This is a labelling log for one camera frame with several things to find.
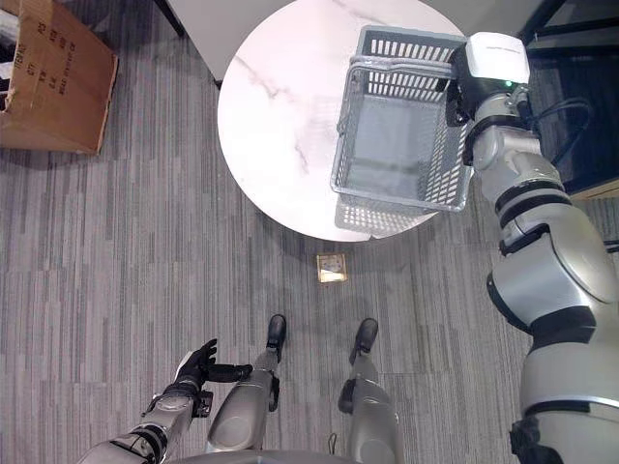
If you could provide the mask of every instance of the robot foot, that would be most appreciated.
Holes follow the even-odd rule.
[[[267,350],[278,354],[278,363],[281,362],[281,348],[286,340],[286,318],[276,314],[269,321],[267,334]]]
[[[355,336],[355,345],[352,347],[352,352],[350,353],[350,358],[348,359],[350,361],[350,365],[355,363],[357,355],[360,352],[369,354],[377,335],[378,322],[376,322],[376,319],[372,319],[371,317],[364,319],[359,325],[357,335]]]
[[[355,336],[355,344],[352,348],[352,352],[350,353],[350,358],[348,359],[351,365],[354,365],[359,353],[364,353],[365,355],[369,354],[377,335],[378,322],[371,317],[364,319],[364,321],[359,325],[357,335]],[[339,394],[338,408],[345,414],[352,414],[353,392],[355,391],[356,383],[356,378],[348,379]]]

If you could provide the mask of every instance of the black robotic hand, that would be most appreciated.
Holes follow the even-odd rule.
[[[192,415],[195,418],[206,418],[211,412],[213,394],[202,390],[205,382],[238,382],[249,377],[253,371],[251,364],[215,364],[217,353],[215,345],[217,345],[216,338],[191,353],[179,367],[174,382],[167,386],[163,394],[153,398],[142,417],[152,411],[155,404],[162,398],[189,396],[194,399]]]
[[[214,338],[194,351],[179,368],[174,384],[193,383],[201,389],[205,382],[238,382],[251,374],[251,364],[216,364],[216,345],[217,339]]]

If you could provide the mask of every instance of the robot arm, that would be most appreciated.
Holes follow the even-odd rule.
[[[527,128],[522,43],[480,33],[454,53],[452,121],[472,120],[465,162],[495,206],[504,259],[487,290],[533,335],[511,433],[522,464],[619,459],[618,284],[604,244]]]
[[[213,394],[203,391],[205,382],[237,382],[249,376],[251,365],[215,364],[217,341],[188,353],[181,361],[176,378],[163,394],[151,401],[142,421],[127,435],[102,442],[78,464],[160,464],[185,433],[193,418],[211,412]]]

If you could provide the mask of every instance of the plastic basket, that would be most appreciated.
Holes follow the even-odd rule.
[[[465,38],[369,26],[346,77],[331,186],[336,225],[390,235],[436,211],[461,211],[466,127],[445,122],[452,51]]]

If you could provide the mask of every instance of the round table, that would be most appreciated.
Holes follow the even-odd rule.
[[[319,239],[370,237],[336,227],[330,186],[345,76],[367,24],[461,35],[415,0],[297,0],[253,30],[221,87],[219,132],[232,176],[269,217]]]

